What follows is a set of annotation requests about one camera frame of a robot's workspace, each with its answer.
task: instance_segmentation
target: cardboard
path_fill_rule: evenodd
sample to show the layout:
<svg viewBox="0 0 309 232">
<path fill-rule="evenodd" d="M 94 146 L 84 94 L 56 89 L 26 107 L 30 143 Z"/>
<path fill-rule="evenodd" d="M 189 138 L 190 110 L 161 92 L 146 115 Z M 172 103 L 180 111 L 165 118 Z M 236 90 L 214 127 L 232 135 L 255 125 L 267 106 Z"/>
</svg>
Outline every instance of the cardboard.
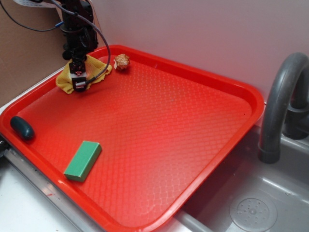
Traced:
<svg viewBox="0 0 309 232">
<path fill-rule="evenodd" d="M 2 4 L 19 23 L 36 29 L 60 22 L 55 8 L 32 8 L 12 0 Z M 0 7 L 0 106 L 63 67 L 66 42 L 60 29 L 36 32 L 14 23 Z"/>
</svg>

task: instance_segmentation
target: black cable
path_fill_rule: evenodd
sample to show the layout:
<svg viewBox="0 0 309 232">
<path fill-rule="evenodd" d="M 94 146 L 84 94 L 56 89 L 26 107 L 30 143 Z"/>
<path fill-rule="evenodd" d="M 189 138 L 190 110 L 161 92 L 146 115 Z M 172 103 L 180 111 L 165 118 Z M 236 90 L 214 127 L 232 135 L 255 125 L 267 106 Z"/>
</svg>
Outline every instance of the black cable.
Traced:
<svg viewBox="0 0 309 232">
<path fill-rule="evenodd" d="M 4 6 L 3 6 L 1 0 L 0 0 L 0 5 L 1 5 L 2 9 L 4 10 L 4 12 L 8 15 L 8 17 L 9 17 L 13 22 L 15 22 L 16 24 L 20 25 L 21 27 L 26 28 L 26 29 L 29 29 L 29 30 L 38 31 L 38 32 L 46 32 L 46 31 L 51 31 L 51 30 L 53 30 L 53 29 L 56 29 L 56 28 L 58 28 L 60 25 L 62 25 L 62 22 L 61 22 L 61 23 L 56 24 L 53 28 L 45 29 L 45 30 L 39 30 L 39 29 L 31 28 L 31 27 L 22 25 L 21 23 L 17 22 L 15 19 L 13 19 L 13 17 L 10 16 L 10 14 L 9 14 L 9 13 L 6 11 L 6 9 L 4 8 Z"/>
</svg>

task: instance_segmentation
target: white wall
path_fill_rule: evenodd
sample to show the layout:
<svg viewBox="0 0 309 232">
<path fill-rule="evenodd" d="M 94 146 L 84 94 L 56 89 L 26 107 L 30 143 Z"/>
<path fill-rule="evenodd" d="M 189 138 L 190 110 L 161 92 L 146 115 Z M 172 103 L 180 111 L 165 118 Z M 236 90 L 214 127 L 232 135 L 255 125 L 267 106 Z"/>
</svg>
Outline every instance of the white wall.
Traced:
<svg viewBox="0 0 309 232">
<path fill-rule="evenodd" d="M 290 54 L 309 55 L 308 0 L 92 0 L 109 44 L 231 77 L 267 98 Z"/>
</svg>

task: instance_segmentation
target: sink basin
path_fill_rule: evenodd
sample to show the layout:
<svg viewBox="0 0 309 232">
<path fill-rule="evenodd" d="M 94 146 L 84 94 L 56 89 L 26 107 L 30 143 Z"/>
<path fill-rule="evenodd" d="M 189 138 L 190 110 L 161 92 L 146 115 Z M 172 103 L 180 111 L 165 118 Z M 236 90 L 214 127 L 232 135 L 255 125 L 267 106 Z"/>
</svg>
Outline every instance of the sink basin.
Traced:
<svg viewBox="0 0 309 232">
<path fill-rule="evenodd" d="M 309 147 L 282 137 L 281 158 L 257 157 L 252 129 L 182 210 L 214 232 L 307 232 Z"/>
</svg>

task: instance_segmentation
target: gray sink basin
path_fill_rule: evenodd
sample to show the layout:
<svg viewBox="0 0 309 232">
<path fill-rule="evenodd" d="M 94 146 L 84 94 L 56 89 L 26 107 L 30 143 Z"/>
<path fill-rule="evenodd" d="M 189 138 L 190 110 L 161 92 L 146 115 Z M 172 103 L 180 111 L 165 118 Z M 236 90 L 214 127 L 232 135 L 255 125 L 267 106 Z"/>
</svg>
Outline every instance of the gray sink basin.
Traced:
<svg viewBox="0 0 309 232">
<path fill-rule="evenodd" d="M 308 232 L 309 147 L 283 136 L 280 160 L 265 164 L 257 157 L 257 131 L 241 140 L 182 210 L 214 232 Z"/>
</svg>

